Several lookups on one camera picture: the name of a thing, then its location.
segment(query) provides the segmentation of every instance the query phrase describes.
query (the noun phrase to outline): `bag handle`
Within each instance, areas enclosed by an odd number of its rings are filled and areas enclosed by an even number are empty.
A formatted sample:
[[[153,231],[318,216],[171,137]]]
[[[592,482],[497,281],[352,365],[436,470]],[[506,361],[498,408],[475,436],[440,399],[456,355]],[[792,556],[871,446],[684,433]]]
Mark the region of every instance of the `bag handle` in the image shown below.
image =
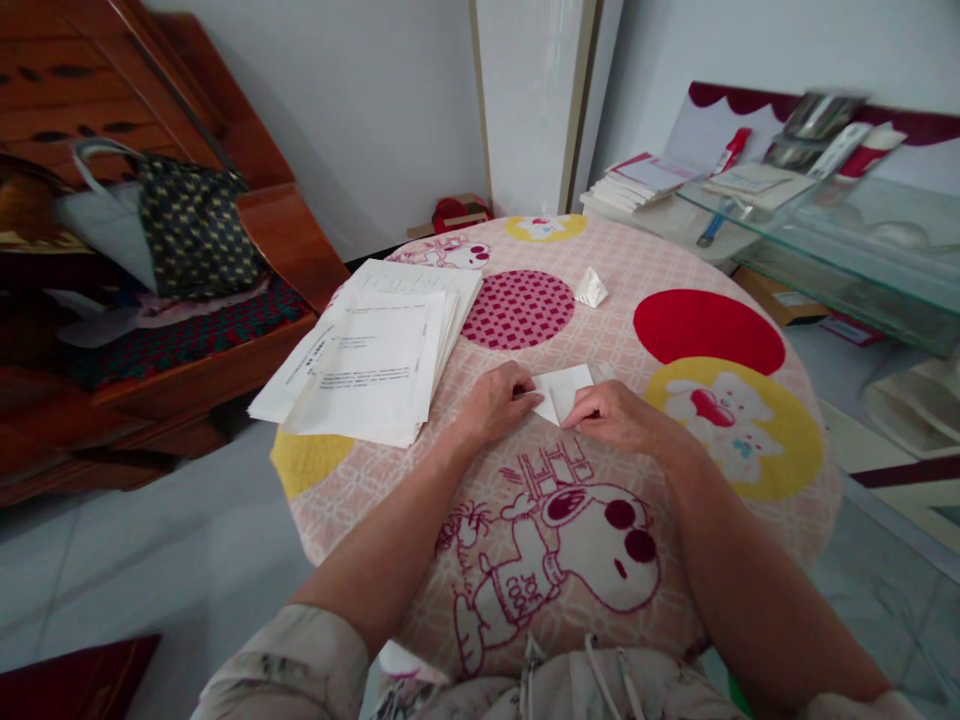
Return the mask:
[[[72,149],[73,164],[77,166],[77,170],[80,171],[80,177],[83,178],[83,181],[87,184],[87,187],[93,190],[102,199],[110,200],[112,202],[118,201],[107,191],[105,187],[103,187],[103,185],[97,181],[97,179],[93,176],[93,173],[90,172],[90,168],[87,167],[86,161],[89,160],[93,155],[100,153],[127,155],[128,157],[137,158],[138,160],[143,159],[143,155],[138,153],[136,150],[132,150],[126,145],[118,143],[116,140],[111,140],[109,138],[90,138],[89,140],[77,140],[73,143]]]

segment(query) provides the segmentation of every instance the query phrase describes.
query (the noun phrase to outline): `hand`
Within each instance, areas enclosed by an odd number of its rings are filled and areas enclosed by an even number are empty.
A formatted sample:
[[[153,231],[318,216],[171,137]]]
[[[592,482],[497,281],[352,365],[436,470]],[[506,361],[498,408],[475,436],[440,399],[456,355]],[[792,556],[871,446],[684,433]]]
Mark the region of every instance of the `hand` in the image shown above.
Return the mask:
[[[578,390],[573,410],[560,427],[576,427],[584,435],[621,450],[655,457],[668,447],[694,439],[680,423],[619,380]]]
[[[511,360],[477,379],[454,426],[463,440],[481,446],[507,435],[521,418],[543,402],[543,395],[516,393],[536,390],[530,373]]]

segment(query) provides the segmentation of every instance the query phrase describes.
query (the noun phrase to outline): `metal canister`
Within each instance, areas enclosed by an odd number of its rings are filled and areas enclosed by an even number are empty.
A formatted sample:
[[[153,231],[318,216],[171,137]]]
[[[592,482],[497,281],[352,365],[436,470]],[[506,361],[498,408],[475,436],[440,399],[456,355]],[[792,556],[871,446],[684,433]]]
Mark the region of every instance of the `metal canister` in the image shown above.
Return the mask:
[[[764,165],[806,173],[830,147],[830,143],[821,140],[801,140],[784,134],[774,135],[773,142],[763,156]]]
[[[787,119],[783,134],[804,140],[832,140],[869,97],[862,90],[811,88]]]

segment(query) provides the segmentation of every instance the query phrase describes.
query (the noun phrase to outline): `stack of papers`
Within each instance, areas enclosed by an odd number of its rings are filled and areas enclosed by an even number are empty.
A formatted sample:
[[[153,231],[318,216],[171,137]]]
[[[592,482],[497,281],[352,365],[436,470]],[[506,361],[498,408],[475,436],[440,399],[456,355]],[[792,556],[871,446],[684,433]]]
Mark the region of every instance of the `stack of papers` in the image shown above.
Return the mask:
[[[368,260],[247,412],[295,435],[409,447],[482,280],[478,270]]]
[[[776,210],[815,182],[791,170],[749,163],[710,178],[703,189],[765,210]]]
[[[625,212],[661,200],[701,173],[669,158],[641,153],[607,170],[593,197]]]

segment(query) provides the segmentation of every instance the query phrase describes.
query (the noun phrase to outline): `round table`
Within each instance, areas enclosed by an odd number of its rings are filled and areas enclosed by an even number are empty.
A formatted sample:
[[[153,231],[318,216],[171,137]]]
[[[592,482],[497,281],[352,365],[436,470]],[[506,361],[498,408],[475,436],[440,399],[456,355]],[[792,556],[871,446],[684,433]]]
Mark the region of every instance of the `round table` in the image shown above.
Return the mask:
[[[319,564],[411,469],[477,376],[514,359],[534,375],[587,363],[684,423],[804,567],[841,490],[796,353],[728,277],[685,250],[580,215],[504,218],[391,258],[480,269],[484,283],[409,450],[282,431],[271,454],[303,547]],[[594,268],[609,297],[575,302]],[[395,640],[450,678],[518,675],[527,635],[548,655],[709,645],[684,574],[664,476],[534,414],[460,483],[436,558]]]

